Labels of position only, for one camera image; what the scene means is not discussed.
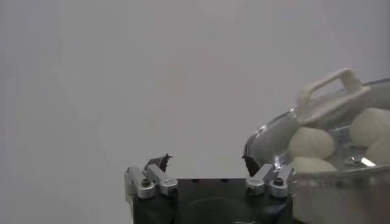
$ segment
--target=lid handle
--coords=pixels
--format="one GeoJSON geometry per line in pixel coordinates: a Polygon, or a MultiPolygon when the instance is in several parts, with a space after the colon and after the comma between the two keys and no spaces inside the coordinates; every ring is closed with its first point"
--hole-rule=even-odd
{"type": "Polygon", "coordinates": [[[354,72],[351,69],[344,68],[333,72],[322,80],[307,85],[298,93],[298,121],[301,124],[315,122],[326,114],[349,103],[353,99],[362,96],[369,90],[370,88],[368,86],[363,86],[361,84],[360,80],[355,77],[354,72]],[[312,93],[336,79],[341,80],[347,92],[341,96],[327,100],[326,102],[313,103],[316,99],[310,99],[312,93]]]}

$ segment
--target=metal pot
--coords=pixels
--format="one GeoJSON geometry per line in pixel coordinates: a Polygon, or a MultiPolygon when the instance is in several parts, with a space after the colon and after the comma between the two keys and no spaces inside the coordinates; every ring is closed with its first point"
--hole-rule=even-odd
{"type": "MultiPolygon", "coordinates": [[[[338,171],[296,175],[297,181],[291,187],[294,215],[303,222],[386,223],[390,220],[390,166],[362,163],[367,147],[353,145],[349,136],[352,120],[365,108],[390,110],[390,79],[363,86],[369,86],[370,91],[308,124],[326,130],[335,140],[336,152],[326,160],[338,171]]],[[[326,94],[321,102],[347,93],[345,89],[326,94]]],[[[302,125],[299,110],[294,108],[257,130],[248,139],[244,155],[276,168],[291,162],[288,144],[302,125]]]]}

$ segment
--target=white bun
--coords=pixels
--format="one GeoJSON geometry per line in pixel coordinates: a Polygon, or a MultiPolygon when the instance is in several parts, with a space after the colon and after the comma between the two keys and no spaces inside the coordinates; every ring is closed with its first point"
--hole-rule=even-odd
{"type": "Polygon", "coordinates": [[[390,133],[376,140],[366,151],[366,157],[376,165],[390,164],[390,133]]]}
{"type": "Polygon", "coordinates": [[[332,164],[317,158],[298,156],[294,158],[294,160],[289,165],[292,165],[295,172],[297,173],[321,173],[337,171],[332,164]]]}
{"type": "Polygon", "coordinates": [[[367,108],[360,113],[350,127],[352,142],[369,147],[390,131],[390,111],[367,108]]]}
{"type": "Polygon", "coordinates": [[[289,146],[290,155],[326,158],[335,151],[333,138],[321,129],[300,127],[292,136],[289,146]]]}

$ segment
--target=screw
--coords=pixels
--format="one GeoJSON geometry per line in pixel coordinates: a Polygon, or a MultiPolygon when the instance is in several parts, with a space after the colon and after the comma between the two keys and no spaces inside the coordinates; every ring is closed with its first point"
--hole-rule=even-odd
{"type": "Polygon", "coordinates": [[[277,177],[277,178],[274,180],[274,184],[275,184],[276,186],[282,186],[284,183],[285,183],[285,182],[284,182],[283,179],[280,178],[280,177],[277,177]]]}
{"type": "Polygon", "coordinates": [[[252,188],[252,187],[248,187],[248,188],[246,189],[246,193],[247,193],[248,195],[250,195],[250,196],[253,196],[253,195],[255,195],[255,189],[252,188]]]}
{"type": "Polygon", "coordinates": [[[179,191],[177,190],[177,188],[173,188],[168,192],[168,196],[172,198],[177,198],[178,195],[179,195],[179,191]]]}
{"type": "Polygon", "coordinates": [[[141,186],[142,187],[149,187],[150,185],[151,185],[151,181],[150,180],[148,180],[148,179],[143,179],[142,181],[141,181],[141,186]]]}

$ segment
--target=white wall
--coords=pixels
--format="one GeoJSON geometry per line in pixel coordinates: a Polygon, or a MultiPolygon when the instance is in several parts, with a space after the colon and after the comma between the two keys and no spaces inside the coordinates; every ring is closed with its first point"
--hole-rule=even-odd
{"type": "Polygon", "coordinates": [[[0,223],[129,223],[123,171],[243,177],[256,127],[350,66],[390,77],[390,2],[0,1],[0,223]]]}

